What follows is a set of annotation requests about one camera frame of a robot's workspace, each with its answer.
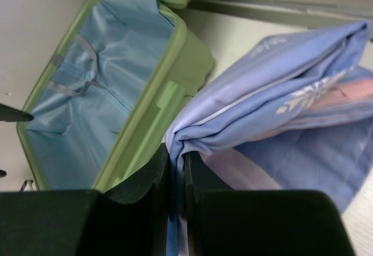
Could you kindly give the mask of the blue princess cloth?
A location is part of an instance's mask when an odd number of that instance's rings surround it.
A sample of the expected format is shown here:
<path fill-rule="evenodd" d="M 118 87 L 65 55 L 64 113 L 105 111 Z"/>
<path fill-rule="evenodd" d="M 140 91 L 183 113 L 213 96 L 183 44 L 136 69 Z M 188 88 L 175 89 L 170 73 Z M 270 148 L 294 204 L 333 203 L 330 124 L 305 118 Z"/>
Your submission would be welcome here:
<path fill-rule="evenodd" d="M 185 255 L 187 154 L 235 190 L 317 190 L 347 212 L 372 173 L 372 70 L 360 59 L 370 24 L 263 38 L 178 114 L 167 255 Z"/>

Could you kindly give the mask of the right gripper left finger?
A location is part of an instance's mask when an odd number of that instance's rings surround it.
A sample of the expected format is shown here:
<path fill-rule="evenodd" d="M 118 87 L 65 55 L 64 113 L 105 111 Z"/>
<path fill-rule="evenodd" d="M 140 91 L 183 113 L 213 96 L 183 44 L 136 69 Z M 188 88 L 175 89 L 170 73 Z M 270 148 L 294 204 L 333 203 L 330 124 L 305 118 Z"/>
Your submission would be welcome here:
<path fill-rule="evenodd" d="M 2 255 L 164 255 L 168 153 L 107 192 L 1 194 Z"/>

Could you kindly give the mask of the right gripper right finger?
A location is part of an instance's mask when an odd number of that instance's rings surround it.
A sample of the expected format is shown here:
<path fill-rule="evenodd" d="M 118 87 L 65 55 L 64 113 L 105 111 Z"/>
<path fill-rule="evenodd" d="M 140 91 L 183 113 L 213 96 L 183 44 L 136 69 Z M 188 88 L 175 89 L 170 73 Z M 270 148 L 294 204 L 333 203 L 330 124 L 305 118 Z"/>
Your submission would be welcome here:
<path fill-rule="evenodd" d="M 320 191 L 238 191 L 198 152 L 185 155 L 190 255 L 354 255 L 339 212 Z"/>

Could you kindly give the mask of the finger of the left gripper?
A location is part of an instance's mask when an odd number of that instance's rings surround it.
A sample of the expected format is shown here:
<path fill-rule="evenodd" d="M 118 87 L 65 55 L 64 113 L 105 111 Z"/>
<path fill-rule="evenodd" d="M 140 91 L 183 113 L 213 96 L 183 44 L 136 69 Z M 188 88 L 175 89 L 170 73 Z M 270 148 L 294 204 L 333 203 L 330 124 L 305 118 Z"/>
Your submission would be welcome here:
<path fill-rule="evenodd" d="M 24 111 L 0 104 L 0 121 L 2 122 L 29 122 L 34 117 Z"/>

